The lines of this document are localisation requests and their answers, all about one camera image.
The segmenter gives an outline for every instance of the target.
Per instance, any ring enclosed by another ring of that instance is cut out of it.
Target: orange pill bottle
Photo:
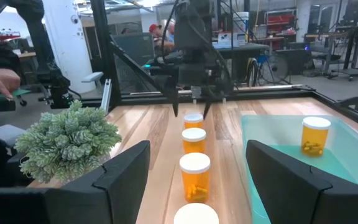
[[[185,129],[188,128],[203,128],[204,117],[199,113],[192,113],[185,115]]]
[[[201,128],[189,128],[181,133],[185,154],[205,152],[206,131]]]
[[[176,212],[173,224],[219,224],[219,217],[208,205],[190,203]]]
[[[189,153],[180,161],[185,198],[189,203],[205,203],[209,195],[211,160],[202,153]]]
[[[331,122],[325,118],[303,119],[301,151],[308,156],[318,157],[324,153]]]

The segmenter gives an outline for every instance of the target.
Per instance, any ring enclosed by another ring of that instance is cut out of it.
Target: white bottle cap
[[[204,117],[202,114],[199,113],[192,113],[192,114],[186,114],[185,115],[185,122],[187,123],[199,123],[204,120]]]
[[[208,205],[190,203],[177,211],[173,224],[219,224],[219,217]]]
[[[194,152],[182,156],[179,165],[187,174],[202,174],[211,167],[211,160],[206,154]]]
[[[188,128],[181,132],[181,136],[185,141],[198,142],[206,138],[206,132],[201,128]]]
[[[307,117],[303,119],[302,124],[311,129],[327,130],[329,129],[331,122],[325,118]]]

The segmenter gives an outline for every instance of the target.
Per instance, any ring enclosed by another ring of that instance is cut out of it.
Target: green succulent plant
[[[99,167],[99,158],[121,142],[117,127],[104,117],[102,109],[82,108],[78,100],[59,114],[43,113],[16,142],[16,150],[28,157],[21,171],[48,183],[52,177],[66,182]]]

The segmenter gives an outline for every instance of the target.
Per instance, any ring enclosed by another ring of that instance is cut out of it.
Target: teal plastic bin
[[[248,181],[247,196],[251,206],[253,224],[268,224],[270,220],[247,165],[245,151],[248,140],[260,141],[302,162],[358,184],[358,133],[339,118],[319,116],[331,122],[326,147],[323,156],[308,157],[302,154],[300,149],[302,120],[305,117],[307,116],[247,115],[241,118],[244,141],[243,155]]]

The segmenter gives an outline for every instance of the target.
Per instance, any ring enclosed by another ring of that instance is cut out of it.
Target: wooden tabletop
[[[26,57],[34,57],[36,56],[35,52],[23,53],[18,55],[19,58],[26,58]]]
[[[186,204],[179,159],[184,155],[181,132],[187,113],[203,111],[204,105],[180,104],[178,117],[170,105],[120,106],[106,119],[118,126],[122,143],[111,151],[114,157],[139,141],[151,142],[151,160],[137,224],[172,224],[176,211]],[[217,103],[204,122],[206,154],[211,158],[210,198],[220,224],[251,223],[246,189],[245,159],[240,117],[246,114],[333,115],[358,131],[358,124],[314,98],[283,98]],[[53,180],[47,185],[59,187]]]
[[[347,37],[347,32],[341,32],[341,33],[326,33],[326,34],[305,34],[306,38],[327,38],[327,37]]]

